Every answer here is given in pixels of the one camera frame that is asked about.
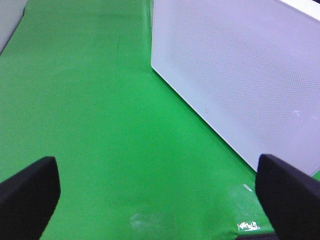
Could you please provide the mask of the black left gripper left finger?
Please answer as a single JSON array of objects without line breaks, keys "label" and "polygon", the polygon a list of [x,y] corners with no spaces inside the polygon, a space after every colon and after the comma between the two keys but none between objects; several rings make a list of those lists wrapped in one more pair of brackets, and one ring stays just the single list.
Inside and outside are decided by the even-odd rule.
[{"label": "black left gripper left finger", "polygon": [[0,184],[0,238],[39,240],[61,196],[57,160],[45,156]]}]

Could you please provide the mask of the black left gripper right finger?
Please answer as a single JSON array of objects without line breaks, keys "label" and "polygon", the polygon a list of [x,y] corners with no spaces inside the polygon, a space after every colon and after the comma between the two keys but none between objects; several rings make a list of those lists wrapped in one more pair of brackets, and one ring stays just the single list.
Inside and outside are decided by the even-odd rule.
[{"label": "black left gripper right finger", "polygon": [[271,154],[259,157],[255,193],[280,240],[320,238],[320,182]]}]

